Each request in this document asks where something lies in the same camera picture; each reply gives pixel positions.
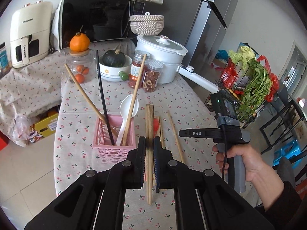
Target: white spoon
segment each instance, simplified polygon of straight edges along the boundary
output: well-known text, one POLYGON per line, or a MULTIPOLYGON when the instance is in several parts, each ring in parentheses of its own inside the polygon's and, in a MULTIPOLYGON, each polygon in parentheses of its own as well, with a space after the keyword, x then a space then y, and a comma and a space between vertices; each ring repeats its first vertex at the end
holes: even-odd
MULTIPOLYGON (((125 99, 122 101, 119 107, 120 115, 122 115, 122 126, 120 127, 120 131, 119 131, 119 134, 116 140, 117 146, 120 146, 122 142, 122 138, 124 136, 132 97, 133 97, 133 94, 130 94, 127 97, 125 97, 125 99)), ((134 117, 137 114, 138 110, 139 110, 139 100, 138 98, 136 98, 131 117, 134 117)))

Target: forearm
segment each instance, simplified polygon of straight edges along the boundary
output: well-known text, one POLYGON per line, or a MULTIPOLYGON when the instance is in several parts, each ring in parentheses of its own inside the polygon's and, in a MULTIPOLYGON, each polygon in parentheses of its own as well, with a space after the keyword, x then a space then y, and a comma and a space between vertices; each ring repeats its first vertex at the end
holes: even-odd
POLYGON ((275 170, 265 164, 251 180, 254 185, 265 211, 279 198, 284 190, 284 183, 276 174, 275 170))

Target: black chopstick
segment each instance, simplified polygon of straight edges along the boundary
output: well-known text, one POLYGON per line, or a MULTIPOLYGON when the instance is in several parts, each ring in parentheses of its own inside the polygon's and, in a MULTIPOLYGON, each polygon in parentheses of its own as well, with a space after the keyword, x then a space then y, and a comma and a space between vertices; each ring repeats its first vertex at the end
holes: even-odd
POLYGON ((106 118, 106 126, 108 128, 111 144, 115 145, 115 142, 114 142, 114 139, 113 139, 113 135, 112 135, 112 131, 111 131, 110 122, 109 122, 108 112, 106 110, 106 102, 104 100, 104 95, 103 95, 98 50, 96 50, 96 64, 97 64, 98 81, 99 81, 99 88, 100 88, 100 96, 101 96, 101 101, 102 101, 103 113, 104 113, 104 116, 106 118))

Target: microwave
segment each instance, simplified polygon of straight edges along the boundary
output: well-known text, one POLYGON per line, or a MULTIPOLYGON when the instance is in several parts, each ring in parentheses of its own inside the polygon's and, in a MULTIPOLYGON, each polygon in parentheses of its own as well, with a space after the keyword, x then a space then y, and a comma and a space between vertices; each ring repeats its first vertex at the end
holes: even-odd
POLYGON ((144 5, 141 0, 61 0, 52 25, 54 47, 69 47, 81 28, 91 42, 135 38, 129 18, 142 15, 144 5))

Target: black sleeve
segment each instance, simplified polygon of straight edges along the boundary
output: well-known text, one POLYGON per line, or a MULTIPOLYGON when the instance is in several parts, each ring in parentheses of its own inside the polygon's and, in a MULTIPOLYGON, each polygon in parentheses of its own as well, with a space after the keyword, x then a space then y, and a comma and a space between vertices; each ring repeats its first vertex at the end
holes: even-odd
POLYGON ((288 181, 284 181, 285 187, 277 201, 264 212, 263 207, 256 208, 267 218, 276 230, 286 227, 300 207, 301 199, 288 181))

